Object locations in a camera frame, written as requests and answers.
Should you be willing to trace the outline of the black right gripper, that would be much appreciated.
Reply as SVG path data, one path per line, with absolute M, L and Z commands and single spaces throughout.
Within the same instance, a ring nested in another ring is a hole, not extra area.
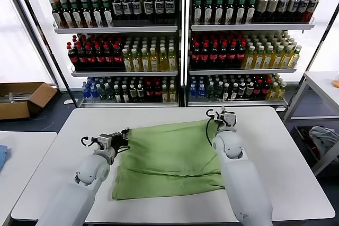
M 224 106 L 221 107 L 221 113 L 225 114 L 226 113 L 226 108 Z M 215 123 L 218 125 L 223 124 L 223 115 L 219 114 L 218 112 L 214 112 L 214 120 Z

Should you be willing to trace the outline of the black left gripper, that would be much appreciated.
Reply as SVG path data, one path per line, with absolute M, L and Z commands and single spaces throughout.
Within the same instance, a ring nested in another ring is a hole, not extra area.
M 129 128 L 123 129 L 120 132 L 111 134 L 111 147 L 115 152 L 124 152 L 130 149 L 128 132 Z

